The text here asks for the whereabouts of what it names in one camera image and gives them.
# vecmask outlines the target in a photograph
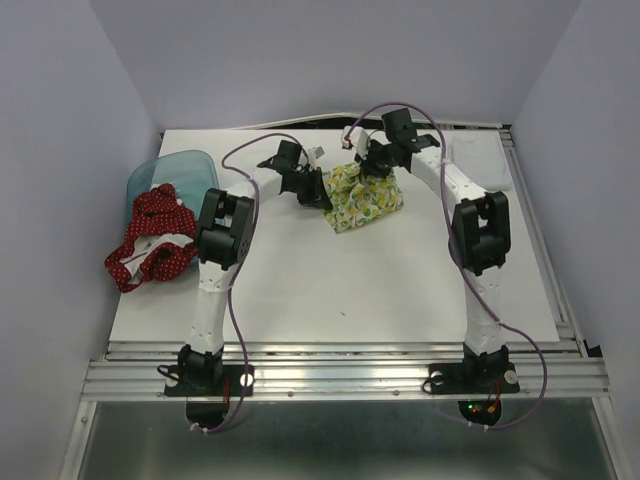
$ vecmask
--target red garment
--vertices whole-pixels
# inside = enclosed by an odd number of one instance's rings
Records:
[[[194,243],[182,247],[165,242],[148,253],[147,258],[140,264],[136,272],[139,282],[129,283],[132,274],[125,265],[140,256],[129,258],[135,252],[135,241],[142,236],[164,234],[182,234],[191,239],[195,238],[196,234],[193,212],[178,204],[175,188],[170,183],[136,197],[133,201],[133,219],[127,227],[124,243],[104,261],[105,268],[113,276],[121,292],[135,290],[142,282],[150,280],[171,280],[189,266],[197,253]]]

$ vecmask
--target white sheet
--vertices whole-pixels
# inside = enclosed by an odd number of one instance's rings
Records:
[[[308,148],[321,145],[323,168],[352,160],[339,132],[286,131]],[[267,133],[262,130],[170,130],[161,154],[187,149],[216,161],[222,188],[240,176],[220,168],[231,148]],[[497,132],[446,132],[485,139]],[[276,151],[278,138],[255,144],[229,162],[249,171]],[[439,151],[431,149],[434,158]],[[479,155],[478,162],[490,161]],[[447,251],[437,197],[419,180],[396,169],[405,207],[352,232],[336,235],[322,213],[300,207],[284,194],[261,208],[254,242],[234,291],[234,305],[247,341],[261,342],[462,342],[464,292]],[[553,315],[540,277],[515,190],[510,200],[512,250],[504,267],[501,315],[538,341],[557,341]],[[197,271],[165,284],[145,284],[122,295],[112,341],[177,341],[193,319]],[[231,322],[225,338],[235,341]],[[505,332],[509,341],[522,341]]]

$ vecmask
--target yellow garment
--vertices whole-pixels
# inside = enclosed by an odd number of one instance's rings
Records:
[[[333,210],[324,215],[336,231],[361,227],[404,206],[393,170],[387,178],[361,176],[360,165],[348,163],[323,174]]]

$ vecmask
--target gray wall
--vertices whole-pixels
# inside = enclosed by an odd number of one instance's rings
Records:
[[[90,0],[152,118],[224,127],[411,100],[512,122],[579,0]]]
[[[600,343],[640,474],[640,3],[584,0],[526,101],[515,142],[553,262]]]
[[[113,320],[102,261],[157,135],[86,0],[0,2],[0,465],[57,478]]]

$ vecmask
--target purple cable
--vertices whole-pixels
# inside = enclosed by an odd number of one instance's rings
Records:
[[[233,155],[234,153],[238,152],[239,150],[242,150],[245,147],[248,147],[249,145],[253,145],[256,142],[259,142],[260,140],[264,140],[265,138],[269,138],[269,137],[286,137],[290,140],[293,140],[295,143],[297,143],[298,145],[301,145],[300,142],[293,136],[288,135],[286,133],[269,133],[267,135],[263,135],[261,137],[258,138],[254,138],[253,140],[250,140],[246,143],[243,143],[242,145],[234,148],[233,150],[231,150],[229,153],[227,153],[223,158],[222,158],[222,168],[226,169],[226,170],[231,170],[232,172],[236,172],[239,173],[240,175],[242,175],[244,178],[246,178],[251,185],[253,186],[253,189],[255,191],[255,214],[253,216],[253,231],[255,233],[256,227],[258,226],[258,215],[260,214],[260,188],[258,187],[258,184],[251,178],[251,175],[249,175],[247,172],[245,172],[244,170],[241,170],[238,167],[232,167],[227,165],[227,159]],[[247,344],[244,341],[244,338],[242,337],[242,333],[240,332],[240,327],[238,326],[238,320],[236,318],[236,313],[233,310],[233,297],[232,297],[232,291],[233,291],[233,286],[236,283],[236,279],[238,278],[238,274],[240,273],[240,270],[242,270],[242,267],[244,266],[244,260],[243,262],[240,264],[240,266],[238,267],[238,269],[236,270],[236,273],[233,274],[233,277],[231,277],[231,282],[229,283],[229,289],[227,290],[227,303],[229,304],[229,316],[231,317],[231,323],[233,324],[233,329],[236,331],[236,335],[238,336],[238,342],[240,343],[240,348],[242,348],[242,358],[244,360],[244,378],[247,379],[249,378],[249,354],[247,353]],[[195,426],[195,428],[203,433],[206,434],[210,434],[210,433],[221,433],[225,430],[227,430],[229,428],[229,426],[233,423],[233,420],[236,418],[236,416],[238,415],[238,412],[240,411],[240,407],[242,407],[242,404],[244,403],[244,399],[247,395],[247,387],[246,385],[242,386],[242,393],[240,394],[240,399],[238,400],[238,404],[236,405],[236,408],[233,409],[233,411],[231,412],[231,415],[228,418],[225,418],[224,421],[218,425],[215,428],[211,428],[211,429],[207,429],[207,431],[205,432],[204,429],[198,425]]]
[[[476,297],[478,299],[478,302],[480,302],[480,304],[482,305],[482,308],[484,308],[486,310],[486,312],[489,314],[489,316],[491,318],[493,318],[497,323],[499,323],[502,328],[509,330],[513,333],[517,333],[518,335],[520,335],[521,337],[525,338],[534,348],[534,350],[536,351],[536,353],[538,354],[538,356],[540,357],[540,363],[542,364],[542,388],[540,389],[540,395],[538,396],[538,399],[536,400],[536,403],[533,405],[533,407],[531,407],[531,410],[529,410],[527,413],[525,413],[522,417],[518,418],[517,420],[514,420],[512,422],[508,422],[502,425],[496,425],[493,427],[488,427],[489,430],[504,430],[506,428],[509,427],[514,427],[520,423],[522,423],[523,421],[525,421],[527,418],[529,418],[539,407],[540,404],[542,403],[542,400],[544,399],[544,395],[547,392],[547,382],[549,379],[549,372],[547,369],[547,362],[544,358],[544,355],[542,353],[542,350],[540,349],[540,347],[538,346],[538,344],[533,340],[533,338],[531,338],[528,334],[526,334],[525,332],[523,332],[522,330],[519,330],[517,328],[514,327],[510,327],[509,325],[506,325],[505,323],[503,323],[500,320],[500,317],[498,317],[498,315],[496,314],[496,312],[493,311],[493,309],[489,306],[489,304],[487,304],[487,302],[484,300],[484,298],[482,298],[482,296],[480,295],[480,292],[478,292],[478,290],[476,290],[475,286],[473,285],[473,283],[471,282],[471,279],[469,278],[469,275],[467,273],[467,271],[461,267],[461,261],[460,261],[460,252],[458,250],[458,242],[456,241],[455,235],[453,234],[453,229],[451,227],[451,217],[449,216],[449,208],[447,206],[447,196],[445,195],[445,189],[446,189],[446,176],[445,176],[445,166],[446,166],[446,156],[447,156],[447,142],[444,138],[444,133],[442,132],[442,129],[440,128],[440,125],[438,125],[438,123],[431,117],[431,115],[429,115],[427,112],[425,112],[424,110],[422,110],[421,108],[412,105],[411,103],[405,103],[405,102],[385,102],[385,103],[381,103],[379,105],[376,105],[373,108],[370,108],[369,110],[367,110],[366,112],[364,112],[362,115],[360,115],[360,117],[358,117],[358,119],[355,121],[355,123],[353,125],[351,125],[351,128],[349,129],[349,131],[347,132],[347,134],[345,135],[345,139],[347,141],[349,141],[349,143],[351,143],[351,133],[353,132],[353,130],[360,124],[360,122],[362,122],[362,120],[364,120],[367,115],[369,115],[371,112],[382,108],[382,107],[392,107],[392,106],[400,106],[400,107],[407,107],[407,108],[411,108],[413,110],[415,110],[416,112],[420,113],[421,115],[423,115],[427,120],[429,120],[429,122],[431,122],[431,125],[433,125],[433,128],[435,128],[436,132],[438,132],[438,136],[440,137],[440,143],[442,144],[442,149],[440,151],[440,197],[442,200],[442,210],[444,213],[444,218],[445,218],[445,223],[447,224],[447,232],[449,234],[449,240],[451,241],[451,245],[452,245],[452,253],[453,253],[453,261],[456,264],[456,267],[458,267],[458,270],[460,271],[460,274],[462,275],[462,279],[464,280],[464,283],[467,284],[467,286],[469,287],[469,289],[471,290],[471,293],[473,293],[473,296]]]

